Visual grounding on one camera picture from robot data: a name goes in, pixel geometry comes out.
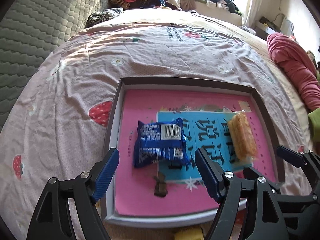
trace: pink book cover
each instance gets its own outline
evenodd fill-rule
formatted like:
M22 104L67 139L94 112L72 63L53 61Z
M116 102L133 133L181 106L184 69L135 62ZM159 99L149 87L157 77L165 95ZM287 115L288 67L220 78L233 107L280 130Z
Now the pink book cover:
M275 181L267 140L249 97L190 91L128 90L118 143L120 162L115 175L116 212L124 216L163 217L218 208L215 200L209 197L193 162L194 152L205 146L212 160L225 171L241 171L241 163L234 162L232 141L225 125L232 116L226 112L241 110L246 112L259 153L253 166ZM132 161L138 120L151 123L158 119L172 121L178 117L184 120L184 132L190 139L187 141L191 159L189 169L172 168L168 163L134 168ZM168 194L164 198L154 195L154 176L158 171L166 175Z

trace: plastic wrapper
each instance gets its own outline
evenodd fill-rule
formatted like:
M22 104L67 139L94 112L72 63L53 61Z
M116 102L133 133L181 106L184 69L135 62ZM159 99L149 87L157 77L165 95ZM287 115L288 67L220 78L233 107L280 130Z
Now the plastic wrapper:
M138 121L138 138L134 144L133 166L141 168L151 163L168 160L188 166L187 138L181 118L172 122L144 124Z

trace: qr code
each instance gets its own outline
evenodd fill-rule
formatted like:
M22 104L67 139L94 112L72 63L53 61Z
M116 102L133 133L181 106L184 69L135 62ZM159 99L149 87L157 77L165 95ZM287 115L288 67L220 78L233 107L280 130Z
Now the qr code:
M181 148L174 148L174 150L173 150L173 156L174 156L175 158L180 158L180 159L182 159L182 158L183 158L182 149L181 149Z
M181 127L176 124L161 124L161 140L181 140Z

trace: pink bedsheet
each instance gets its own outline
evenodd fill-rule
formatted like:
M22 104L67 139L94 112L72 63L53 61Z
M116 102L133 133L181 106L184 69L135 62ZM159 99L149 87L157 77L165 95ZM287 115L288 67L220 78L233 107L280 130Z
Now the pink bedsheet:
M282 73L271 71L275 66L264 48L262 40L231 24L163 9L125 11L59 46L28 82L0 133L0 214L10 231L26 239L50 177L73 179L102 159L110 101L121 77L181 76L254 87L279 142L311 149L300 99ZM12 166L16 156L21 178ZM309 194L302 170L284 165L282 193ZM72 202L70 213L77 217ZM77 239L84 239L79 221L73 222ZM137 239L125 227L104 225L112 239Z
M268 36L271 59L284 70L301 99L311 111L320 107L320 86L317 70L304 49L282 33Z

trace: yellow object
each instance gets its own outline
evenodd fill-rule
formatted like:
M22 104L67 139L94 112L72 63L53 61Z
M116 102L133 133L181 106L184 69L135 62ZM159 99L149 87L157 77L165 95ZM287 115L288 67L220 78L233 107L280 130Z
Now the yellow object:
M190 228L174 234L174 240L204 240L201 228Z
M251 162L257 156L257 145L245 113L234 115L228 122L228 128L238 159Z

